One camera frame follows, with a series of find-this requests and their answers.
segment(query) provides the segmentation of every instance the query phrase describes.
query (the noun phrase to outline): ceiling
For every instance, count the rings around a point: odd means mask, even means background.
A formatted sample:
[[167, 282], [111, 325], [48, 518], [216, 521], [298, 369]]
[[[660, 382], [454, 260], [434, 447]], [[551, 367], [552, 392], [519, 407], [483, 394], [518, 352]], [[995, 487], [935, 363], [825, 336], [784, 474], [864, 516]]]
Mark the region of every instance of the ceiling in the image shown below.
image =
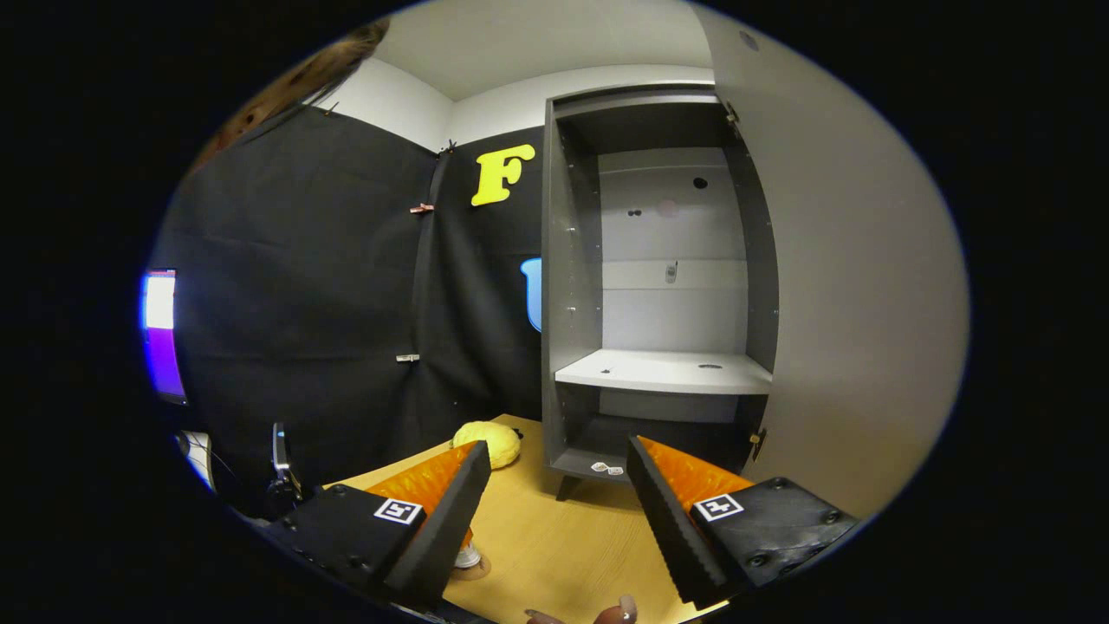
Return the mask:
[[396, 13], [374, 58], [455, 101], [587, 67], [712, 67], [680, 0], [431, 0]]

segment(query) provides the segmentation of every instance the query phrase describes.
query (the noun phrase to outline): computer screen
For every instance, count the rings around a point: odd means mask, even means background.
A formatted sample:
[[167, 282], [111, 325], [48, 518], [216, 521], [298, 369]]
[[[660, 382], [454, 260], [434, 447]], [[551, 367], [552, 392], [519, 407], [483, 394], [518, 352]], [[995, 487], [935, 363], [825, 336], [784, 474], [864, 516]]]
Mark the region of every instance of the computer screen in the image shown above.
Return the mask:
[[187, 406], [185, 389], [177, 369], [177, 350], [173, 344], [173, 291], [177, 272], [156, 268], [143, 278], [142, 326], [146, 348], [146, 367], [159, 397], [177, 406]]

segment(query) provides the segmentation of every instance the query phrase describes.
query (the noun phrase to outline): wooden table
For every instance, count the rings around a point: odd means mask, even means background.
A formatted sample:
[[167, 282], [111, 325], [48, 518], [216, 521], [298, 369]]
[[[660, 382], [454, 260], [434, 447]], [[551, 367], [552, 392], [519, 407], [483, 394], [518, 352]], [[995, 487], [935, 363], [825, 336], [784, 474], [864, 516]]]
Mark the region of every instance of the wooden table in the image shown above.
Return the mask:
[[[559, 477], [543, 469], [542, 426], [508, 415], [494, 422], [520, 430], [523, 440], [520, 457], [492, 472], [470, 524], [491, 570], [484, 579], [451, 580], [445, 599], [503, 624], [527, 622], [525, 608], [589, 624], [621, 594], [635, 597], [644, 624], [686, 622], [726, 604], [698, 611], [681, 602], [634, 490], [587, 480], [558, 502]], [[339, 483], [364, 490], [447, 448]]]

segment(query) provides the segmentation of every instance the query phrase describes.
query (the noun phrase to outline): hair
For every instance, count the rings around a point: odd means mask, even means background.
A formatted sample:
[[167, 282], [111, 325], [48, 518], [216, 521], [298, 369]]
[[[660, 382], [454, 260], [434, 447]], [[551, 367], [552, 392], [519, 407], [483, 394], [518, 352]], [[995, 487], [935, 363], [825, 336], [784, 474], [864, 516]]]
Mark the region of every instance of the hair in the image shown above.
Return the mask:
[[186, 176], [267, 119], [297, 104], [305, 104], [305, 110], [335, 93], [374, 54], [388, 30], [389, 18], [360, 25], [267, 84], [221, 125]]

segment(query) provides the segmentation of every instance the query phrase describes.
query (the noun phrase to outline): gray cabinet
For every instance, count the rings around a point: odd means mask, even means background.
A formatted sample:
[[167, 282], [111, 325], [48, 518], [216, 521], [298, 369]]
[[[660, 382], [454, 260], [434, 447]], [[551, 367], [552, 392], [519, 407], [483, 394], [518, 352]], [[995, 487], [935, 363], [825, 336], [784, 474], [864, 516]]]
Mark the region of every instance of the gray cabinet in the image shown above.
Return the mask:
[[772, 383], [777, 269], [726, 116], [701, 84], [547, 103], [543, 437], [547, 466], [570, 478], [560, 498], [577, 479], [627, 482], [629, 434], [734, 471], [750, 453]]

